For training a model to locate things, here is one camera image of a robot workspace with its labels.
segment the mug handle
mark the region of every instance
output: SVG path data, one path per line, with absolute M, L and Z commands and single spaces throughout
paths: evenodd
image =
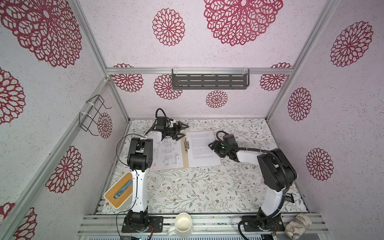
M 176 227 L 175 227 L 175 225 L 173 225 L 172 227 L 170 227 L 168 230 L 167 230 L 167 235 L 168 236 L 171 236 L 171 235 L 173 235 L 173 234 L 175 234 L 176 233 Z

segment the red circular flower motif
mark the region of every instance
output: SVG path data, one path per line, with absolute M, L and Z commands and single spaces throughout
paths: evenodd
M 133 68 L 129 64 L 117 64 L 115 68 Z M 143 87 L 143 78 L 141 74 L 118 74 L 112 75 L 113 82 L 116 86 L 127 92 L 136 92 Z
M 0 124 L 18 118 L 25 106 L 25 95 L 19 81 L 0 68 Z
M 290 68 L 289 63 L 278 63 L 272 66 L 273 68 Z M 263 74 L 260 79 L 260 86 L 268 91 L 279 89 L 283 84 L 287 75 L 284 74 Z
M 165 46 L 174 46 L 184 37 L 184 22 L 180 14 L 173 9 L 163 8 L 152 21 L 156 38 Z
M 183 90 L 173 89 L 172 76 L 169 74 L 158 76 L 155 79 L 153 87 L 155 88 L 157 95 L 168 100 L 178 98 L 183 92 Z
M 298 88 L 288 100 L 289 116 L 295 121 L 303 120 L 311 109 L 311 95 L 305 88 Z
M 8 215 L 14 205 L 15 203 L 7 202 L 0 207 L 0 224 L 4 221 L 5 217 Z
M 31 207 L 29 209 L 28 215 L 24 217 L 22 224 L 17 228 L 15 234 L 13 235 L 13 240 L 31 240 L 35 235 L 35 230 L 37 227 L 36 221 L 37 214 L 35 213 L 35 208 Z
M 314 148 L 307 155 L 307 168 L 318 180 L 327 180 L 333 173 L 333 161 L 324 149 Z
M 0 0 L 0 16 L 37 59 L 66 68 L 80 58 L 80 29 L 66 0 Z
M 64 193 L 68 191 L 79 179 L 83 167 L 82 161 L 79 150 L 70 146 L 67 154 L 61 159 L 45 186 L 50 192 Z
M 228 96 L 224 91 L 214 90 L 207 95 L 205 102 L 211 108 L 220 108 L 227 103 L 227 100 Z
M 108 113 L 102 113 L 97 121 L 97 130 L 103 138 L 108 138 L 112 133 L 112 120 Z
M 244 45 L 265 33 L 283 0 L 204 0 L 208 29 L 221 43 Z
M 372 41 L 372 26 L 368 22 L 355 22 L 344 29 L 331 48 L 331 61 L 338 67 L 348 66 L 361 58 Z

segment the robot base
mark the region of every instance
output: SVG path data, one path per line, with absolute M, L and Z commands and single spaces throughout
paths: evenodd
M 126 223 L 126 218 L 124 218 L 124 223 L 121 229 L 122 233 L 138 233 L 139 231 L 131 228 L 127 223 Z M 148 228 L 146 228 L 145 231 L 142 232 L 151 232 L 152 228 L 149 224 L 153 225 L 153 232 L 162 232 L 163 231 L 163 220 L 164 217 L 149 217 L 149 223 L 148 223 Z
M 243 216 L 242 220 L 260 218 L 259 215 Z M 278 214 L 270 219 L 262 221 L 250 221 L 244 224 L 244 230 L 246 232 L 258 232 L 262 231 L 285 231 L 283 221 L 281 220 L 281 214 Z

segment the red floral pattern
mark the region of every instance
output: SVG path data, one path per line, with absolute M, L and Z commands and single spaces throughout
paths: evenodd
M 97 121 L 100 136 L 108 138 L 112 133 L 112 120 L 108 113 L 102 113 Z
M 158 76 L 153 87 L 157 95 L 168 100 L 178 98 L 183 92 L 183 90 L 173 89 L 172 76 L 169 74 Z
M 372 41 L 372 26 L 368 22 L 355 22 L 344 29 L 331 48 L 331 61 L 338 67 L 351 65 L 361 58 Z
M 80 29 L 66 0 L 0 0 L 0 16 L 38 60 L 66 68 L 80 58 Z
M 120 63 L 115 68 L 133 68 L 129 64 Z M 118 74 L 112 75 L 113 82 L 127 92 L 136 92 L 143 87 L 143 78 L 141 74 Z
M 174 46 L 184 37 L 183 18 L 173 9 L 163 8 L 158 11 L 152 24 L 153 33 L 165 46 Z
M 298 88 L 288 100 L 289 116 L 295 121 L 303 120 L 307 117 L 311 109 L 311 95 L 305 88 Z
M 205 102 L 211 108 L 220 108 L 227 103 L 228 95 L 221 90 L 214 90 L 210 92 L 205 98 Z
M 283 0 L 204 0 L 208 29 L 221 43 L 244 45 L 265 33 Z
M 318 180 L 327 180 L 333 174 L 333 161 L 324 149 L 314 148 L 307 155 L 307 168 Z
M 15 203 L 7 202 L 0 207 L 0 224 L 4 221 L 5 217 L 8 215 L 14 205 Z
M 50 192 L 64 193 L 68 191 L 79 179 L 83 167 L 82 162 L 79 150 L 70 146 L 45 186 Z
M 0 68 L 0 125 L 18 118 L 24 106 L 23 87 L 9 72 Z
M 28 215 L 23 219 L 22 224 L 17 228 L 15 234 L 13 235 L 13 240 L 31 240 L 35 235 L 35 230 L 37 227 L 36 221 L 37 214 L 35 213 L 35 208 L 31 207 L 29 209 Z
M 289 63 L 278 63 L 272 66 L 273 68 L 290 68 Z M 260 79 L 260 86 L 268 91 L 279 89 L 283 84 L 287 75 L 284 74 L 263 74 Z

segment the black mounting plate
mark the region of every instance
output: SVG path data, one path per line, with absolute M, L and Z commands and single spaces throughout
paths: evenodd
M 164 220 L 164 217 L 151 217 L 151 216 L 149 216 L 149 223 L 152 224 L 154 227 L 153 232 L 162 232 L 163 231 L 163 220 Z M 147 230 L 145 230 L 144 232 L 150 233 L 151 231 L 152 231 L 152 228 L 151 228 L 151 226 L 149 226 L 147 228 Z M 135 229 L 129 229 L 128 225 L 125 225 L 125 226 L 123 225 L 121 232 L 122 233 L 139 233 Z
M 247 219 L 255 219 L 257 218 L 256 215 L 253 215 L 253 216 L 242 216 L 242 220 L 247 220 Z M 246 232 L 260 232 L 262 231 L 258 224 L 257 224 L 257 221 L 252 221 L 252 222 L 248 222 L 248 224 L 243 224 L 244 226 L 244 231 Z M 278 229 L 278 232 L 283 232 L 285 231 L 285 227 L 283 225 L 283 221 L 281 220 L 281 214 L 279 214 L 278 218 L 277 218 L 277 221 L 271 225 L 271 229 L 270 230 L 265 230 L 265 231 L 275 231 Z

